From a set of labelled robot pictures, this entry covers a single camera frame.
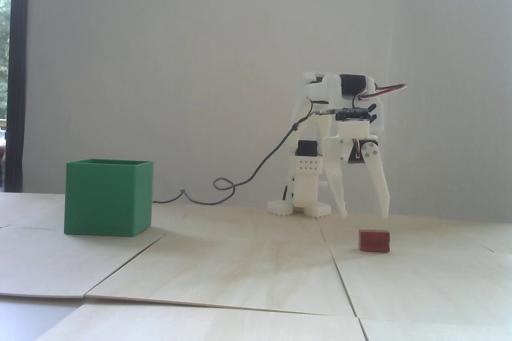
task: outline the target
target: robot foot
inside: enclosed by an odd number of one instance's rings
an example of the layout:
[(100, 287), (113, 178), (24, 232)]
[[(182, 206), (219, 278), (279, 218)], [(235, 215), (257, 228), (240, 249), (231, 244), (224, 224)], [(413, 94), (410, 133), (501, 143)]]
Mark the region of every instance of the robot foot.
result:
[(276, 200), (267, 202), (267, 211), (274, 215), (291, 215), (293, 213), (293, 204), (284, 200)]
[(305, 207), (304, 214), (309, 217), (324, 217), (331, 214), (331, 206), (322, 202), (316, 202), (314, 205)]

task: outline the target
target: black cable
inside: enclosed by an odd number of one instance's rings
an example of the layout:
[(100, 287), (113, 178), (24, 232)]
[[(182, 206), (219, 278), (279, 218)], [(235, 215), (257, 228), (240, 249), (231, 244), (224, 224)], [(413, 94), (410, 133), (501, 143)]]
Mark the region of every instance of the black cable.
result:
[[(276, 153), (276, 151), (279, 150), (279, 148), (281, 146), (283, 146), (283, 144), (285, 143), (285, 141), (287, 140), (287, 138), (289, 138), (289, 136), (298, 129), (298, 126), (300, 124), (302, 124), (304, 121), (306, 121), (308, 118), (310, 118), (312, 116), (312, 113), (311, 111), (313, 110), (313, 102), (311, 100), (309, 100), (309, 102), (311, 102), (311, 107), (309, 108), (309, 112), (306, 116), (304, 116), (303, 118), (300, 118), (300, 120), (298, 120), (296, 123), (294, 123), (290, 130), (286, 133), (286, 135), (283, 137), (283, 139), (279, 142), (278, 146), (276, 146), (264, 159), (262, 162), (260, 162), (260, 164), (256, 167), (256, 170), (252, 173), (252, 175), (245, 181), (242, 181), (242, 182), (238, 182), (238, 184), (235, 184), (233, 183), (231, 180), (228, 180), (227, 178), (225, 177), (219, 177), (219, 178), (216, 178), (213, 182), (213, 186), (215, 189), (217, 189), (218, 191), (228, 191), (229, 189), (233, 189), (231, 194), (229, 196), (227, 196), (226, 198), (223, 198), (222, 200), (220, 201), (217, 201), (217, 202), (200, 202), (200, 201), (197, 201), (197, 200), (194, 200), (192, 198), (190, 198), (190, 196), (187, 194), (187, 192), (185, 191), (185, 189), (181, 189), (180, 191), (180, 194), (171, 199), (171, 200), (168, 200), (168, 201), (154, 201), (154, 203), (157, 203), (157, 204), (167, 204), (168, 202), (173, 202), (173, 201), (176, 201), (177, 199), (179, 199), (182, 195), (184, 195), (190, 202), (193, 202), (194, 204), (199, 204), (199, 205), (218, 205), (222, 202), (225, 202), (227, 200), (229, 200), (230, 198), (233, 197), (234, 195), (234, 192), (235, 192), (235, 188), (237, 186), (242, 186), (242, 185), (245, 185), (247, 184), (248, 182), (250, 182), (255, 176), (256, 174), (258, 173), (258, 171), (260, 171), (261, 167), (263, 167), (263, 165), (265, 164), (265, 162), (267, 162), (267, 160), (272, 157), (272, 155), (274, 155), (274, 153)], [(225, 187), (221, 187), (221, 186), (218, 186), (217, 183), (219, 181), (225, 181), (229, 184), (229, 186), (225, 186)]]

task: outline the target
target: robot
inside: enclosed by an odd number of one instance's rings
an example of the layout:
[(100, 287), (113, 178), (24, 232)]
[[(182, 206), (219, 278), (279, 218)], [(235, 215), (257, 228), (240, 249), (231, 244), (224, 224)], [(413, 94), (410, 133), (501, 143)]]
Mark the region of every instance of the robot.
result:
[[(323, 217), (331, 206), (318, 202), (318, 177), (325, 172), (342, 217), (344, 203), (341, 164), (366, 164), (377, 191), (380, 214), (389, 212), (389, 191), (382, 169), (376, 134), (384, 129), (379, 96), (403, 89), (406, 84), (380, 88), (373, 78), (359, 74), (306, 72), (293, 110), (294, 131), (287, 139), (290, 153), (287, 186), (283, 200), (270, 201), (267, 210), (290, 215), (301, 208), (305, 215)], [(300, 140), (307, 124), (316, 128), (316, 140)], [(331, 124), (337, 132), (331, 136)]]

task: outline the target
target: green box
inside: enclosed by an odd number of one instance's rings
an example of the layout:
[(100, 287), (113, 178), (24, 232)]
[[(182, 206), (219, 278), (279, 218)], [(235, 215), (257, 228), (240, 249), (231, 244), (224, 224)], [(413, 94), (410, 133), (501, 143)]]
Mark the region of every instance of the green box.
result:
[(149, 161), (68, 162), (64, 233), (134, 237), (151, 225), (152, 189)]

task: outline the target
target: red block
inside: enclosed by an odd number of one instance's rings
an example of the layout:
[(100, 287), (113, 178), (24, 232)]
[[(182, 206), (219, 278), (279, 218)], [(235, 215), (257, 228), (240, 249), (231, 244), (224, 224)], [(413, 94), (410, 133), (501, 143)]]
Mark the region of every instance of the red block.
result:
[(376, 229), (359, 230), (359, 250), (362, 252), (389, 252), (389, 232)]

